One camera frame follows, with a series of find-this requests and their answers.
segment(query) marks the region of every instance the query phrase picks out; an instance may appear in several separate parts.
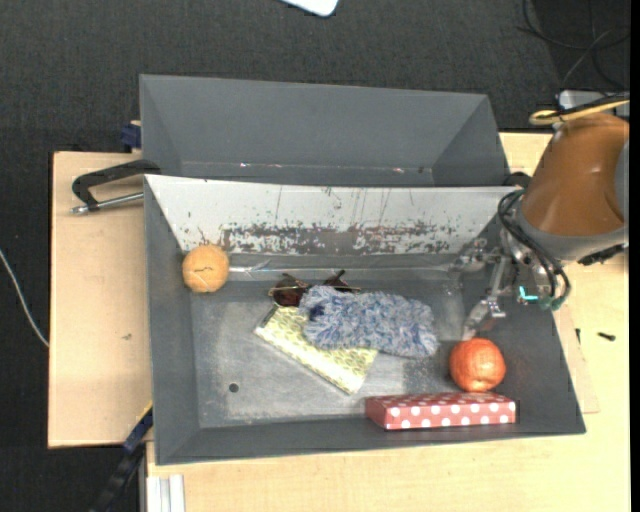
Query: orange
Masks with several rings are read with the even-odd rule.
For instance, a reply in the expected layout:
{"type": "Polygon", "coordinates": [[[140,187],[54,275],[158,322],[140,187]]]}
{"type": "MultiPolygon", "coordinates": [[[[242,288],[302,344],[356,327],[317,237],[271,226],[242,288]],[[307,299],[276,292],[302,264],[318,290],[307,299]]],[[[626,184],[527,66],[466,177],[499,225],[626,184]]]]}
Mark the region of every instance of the orange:
{"type": "Polygon", "coordinates": [[[471,338],[457,343],[449,355],[449,373],[464,391],[482,392],[502,382],[507,366],[491,340],[471,338]]]}
{"type": "Polygon", "coordinates": [[[229,275],[229,257],[213,244],[190,251],[182,261],[184,283],[196,293],[211,293],[222,288],[229,275]]]}

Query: white object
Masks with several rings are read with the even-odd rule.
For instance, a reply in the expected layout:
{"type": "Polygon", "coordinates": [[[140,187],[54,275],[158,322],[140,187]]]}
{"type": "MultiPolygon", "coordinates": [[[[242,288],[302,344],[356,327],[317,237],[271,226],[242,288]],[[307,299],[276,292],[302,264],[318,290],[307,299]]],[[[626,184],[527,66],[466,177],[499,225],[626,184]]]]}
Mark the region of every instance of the white object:
{"type": "Polygon", "coordinates": [[[336,5],[340,0],[282,0],[300,9],[309,11],[318,16],[329,16],[336,10],[336,5]]]}
{"type": "Polygon", "coordinates": [[[185,512],[184,477],[147,477],[147,512],[185,512]]]}

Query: black cable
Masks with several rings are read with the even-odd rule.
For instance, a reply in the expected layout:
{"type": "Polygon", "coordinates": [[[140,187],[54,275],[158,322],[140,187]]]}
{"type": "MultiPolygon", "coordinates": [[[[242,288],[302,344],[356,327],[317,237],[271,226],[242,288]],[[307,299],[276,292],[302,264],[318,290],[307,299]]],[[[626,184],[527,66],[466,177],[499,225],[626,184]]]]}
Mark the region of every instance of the black cable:
{"type": "Polygon", "coordinates": [[[500,202],[498,203],[498,217],[502,222],[505,229],[521,244],[525,247],[531,249],[531,251],[535,254],[535,256],[540,261],[545,273],[547,274],[547,279],[549,280],[550,292],[549,295],[552,298],[552,307],[559,307],[562,302],[567,298],[569,292],[571,291],[571,283],[569,282],[569,277],[565,273],[562,265],[550,254],[548,254],[540,245],[538,245],[534,240],[532,240],[527,234],[516,224],[513,224],[510,220],[507,219],[507,213],[511,210],[515,204],[515,202],[522,196],[524,190],[516,190],[513,191],[506,196],[504,196],[500,202]],[[505,208],[505,203],[510,201],[508,206],[505,208]],[[560,297],[556,297],[556,275],[562,277],[564,283],[564,290],[560,297]]]}
{"type": "Polygon", "coordinates": [[[542,257],[541,254],[539,254],[539,252],[536,251],[535,248],[531,247],[531,244],[528,241],[528,237],[523,232],[521,232],[521,230],[518,230],[515,224],[512,224],[511,221],[507,220],[507,213],[509,212],[509,210],[511,210],[511,208],[513,208],[513,205],[523,193],[524,193],[524,190],[516,190],[504,196],[498,203],[498,217],[500,219],[500,222],[502,222],[502,225],[505,227],[505,229],[518,242],[523,244],[525,247],[528,247],[529,249],[531,249],[531,251],[533,251],[535,256],[538,258],[538,260],[540,261],[540,264],[542,265],[542,268],[547,274],[547,280],[549,281],[549,286],[550,286],[549,295],[551,297],[554,297],[556,292],[556,279],[555,279],[555,276],[553,275],[551,267],[547,263],[546,259],[542,257]],[[511,202],[505,208],[504,203],[508,199],[511,199],[511,202]]]}
{"type": "Polygon", "coordinates": [[[578,51],[585,52],[584,55],[582,55],[578,59],[578,61],[571,67],[569,72],[565,75],[565,77],[563,79],[563,86],[564,86],[564,83],[567,81],[568,77],[575,72],[577,67],[584,61],[584,59],[586,59],[587,57],[591,57],[591,61],[593,63],[595,71],[598,73],[598,75],[604,81],[608,82],[609,84],[611,84],[612,86],[614,86],[618,90],[625,89],[624,84],[621,84],[617,80],[612,79],[611,77],[609,77],[603,71],[602,67],[600,66],[600,62],[598,60],[598,52],[600,50],[605,50],[605,49],[608,49],[608,48],[612,48],[612,47],[614,47],[614,46],[616,46],[616,45],[618,45],[620,43],[623,43],[627,39],[630,39],[631,38],[631,28],[629,26],[627,26],[627,25],[616,25],[615,27],[606,30],[602,34],[597,35],[597,30],[596,30],[596,27],[595,27],[595,18],[593,16],[592,0],[589,0],[588,1],[588,9],[589,9],[589,23],[590,23],[590,28],[591,28],[591,43],[589,45],[587,45],[587,46],[574,45],[574,44],[566,43],[564,41],[560,41],[558,39],[551,38],[547,34],[543,33],[539,29],[537,29],[534,26],[533,22],[531,21],[531,17],[529,16],[529,10],[527,8],[527,0],[522,0],[522,4],[521,5],[522,5],[522,16],[524,18],[524,21],[525,21],[527,27],[526,28],[524,28],[524,27],[516,27],[518,30],[521,30],[523,32],[531,34],[531,35],[533,35],[535,37],[538,37],[539,39],[545,41],[546,43],[549,43],[549,44],[552,44],[552,45],[555,45],[555,46],[559,46],[561,48],[566,48],[566,49],[569,49],[569,50],[578,50],[578,51]],[[628,29],[628,31],[627,31],[627,33],[625,33],[621,37],[611,41],[610,43],[598,44],[603,39],[605,39],[607,36],[609,36],[610,34],[612,34],[613,32],[615,32],[618,29],[628,29]]]}

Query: metal clamp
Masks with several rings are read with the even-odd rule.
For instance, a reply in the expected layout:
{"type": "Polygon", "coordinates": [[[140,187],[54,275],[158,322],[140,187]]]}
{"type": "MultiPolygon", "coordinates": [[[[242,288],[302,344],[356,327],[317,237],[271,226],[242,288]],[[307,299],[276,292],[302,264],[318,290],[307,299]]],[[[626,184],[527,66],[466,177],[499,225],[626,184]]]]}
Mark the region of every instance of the metal clamp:
{"type": "Polygon", "coordinates": [[[110,183],[112,181],[128,178],[137,174],[160,174],[160,168],[149,160],[136,160],[122,165],[116,165],[100,171],[78,176],[71,190],[84,203],[82,206],[71,208],[71,213],[82,214],[101,210],[109,206],[117,206],[122,203],[142,199],[142,192],[129,194],[106,201],[98,201],[90,192],[91,187],[110,183]]]}

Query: wooden table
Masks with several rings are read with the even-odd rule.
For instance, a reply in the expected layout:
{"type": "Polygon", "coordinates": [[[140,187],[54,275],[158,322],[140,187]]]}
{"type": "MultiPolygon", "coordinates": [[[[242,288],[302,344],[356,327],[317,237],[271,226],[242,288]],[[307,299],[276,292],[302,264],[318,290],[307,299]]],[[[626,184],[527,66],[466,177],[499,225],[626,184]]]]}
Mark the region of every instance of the wooden table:
{"type": "MultiPolygon", "coordinates": [[[[529,173],[549,140],[501,137],[511,169],[529,173]]],[[[139,157],[54,158],[51,448],[121,443],[151,399],[142,207],[69,214],[79,204],[70,188],[76,176],[139,157]]],[[[138,179],[98,193],[139,189],[138,179]]],[[[145,472],[182,474],[187,510],[194,512],[627,510],[628,261],[619,256],[567,272],[574,290],[556,323],[586,412],[585,435],[162,467],[154,464],[150,440],[145,472]]]]}

